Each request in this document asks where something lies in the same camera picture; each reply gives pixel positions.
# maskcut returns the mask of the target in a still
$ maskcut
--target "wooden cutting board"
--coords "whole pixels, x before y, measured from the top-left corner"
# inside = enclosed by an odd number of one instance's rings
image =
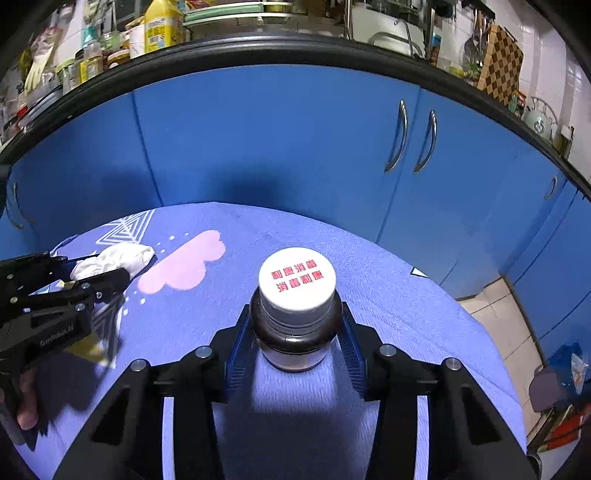
[[[491,25],[478,89],[507,106],[519,90],[523,52],[513,36],[499,24]]]

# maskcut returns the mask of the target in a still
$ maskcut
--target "table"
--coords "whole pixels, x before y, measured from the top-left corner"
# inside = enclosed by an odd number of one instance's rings
[[[263,260],[296,246],[315,249],[332,262],[337,290],[356,321],[374,327],[384,342],[415,359],[462,360],[525,450],[518,397],[486,330],[438,285],[412,274],[410,265],[379,246],[291,213],[204,203],[130,215],[64,242],[55,252],[73,258],[119,241],[151,245],[155,266],[162,266],[152,278],[135,278],[121,309],[99,328],[106,353],[78,351],[91,362],[62,352],[40,365],[48,432],[38,438],[35,452],[26,446],[19,451],[41,480],[53,476],[85,420],[132,360],[156,365],[207,345],[218,329],[235,324],[257,286]],[[252,378],[228,405],[215,405],[227,479],[364,478],[378,404],[364,403],[353,391],[338,343],[319,366],[299,374],[281,372],[257,355]],[[418,406],[415,478],[426,479],[426,399]],[[164,477],[173,479],[170,402],[164,414]]]

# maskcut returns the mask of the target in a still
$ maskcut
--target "countertop edge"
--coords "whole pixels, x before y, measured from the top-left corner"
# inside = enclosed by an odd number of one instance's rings
[[[193,41],[131,60],[89,80],[51,105],[0,153],[14,165],[72,119],[151,83],[189,73],[256,64],[308,64],[380,74],[418,85],[465,105],[515,133],[550,159],[591,200],[591,185],[552,146],[499,102],[464,81],[419,60],[340,38],[305,34],[245,34]]]

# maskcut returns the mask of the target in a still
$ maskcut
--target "silver bolt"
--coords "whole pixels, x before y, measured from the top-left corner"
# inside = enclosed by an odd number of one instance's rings
[[[385,343],[379,348],[379,353],[383,356],[394,356],[396,355],[396,347],[390,343]]]
[[[141,372],[144,368],[146,368],[146,365],[148,365],[146,360],[144,360],[143,358],[138,358],[137,360],[131,362],[129,368],[132,369],[134,372]]]
[[[449,370],[459,370],[462,368],[462,362],[457,358],[448,358],[445,360],[445,366],[448,367]]]
[[[208,347],[207,345],[200,346],[199,348],[197,348],[197,350],[195,350],[195,355],[198,358],[207,358],[212,353],[213,353],[213,350],[211,349],[211,347]]]

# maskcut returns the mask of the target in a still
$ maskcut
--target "yellow detergent bottle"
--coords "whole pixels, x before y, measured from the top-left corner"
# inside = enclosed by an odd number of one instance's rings
[[[146,10],[145,52],[160,50],[184,40],[183,13],[172,0],[154,0]]]

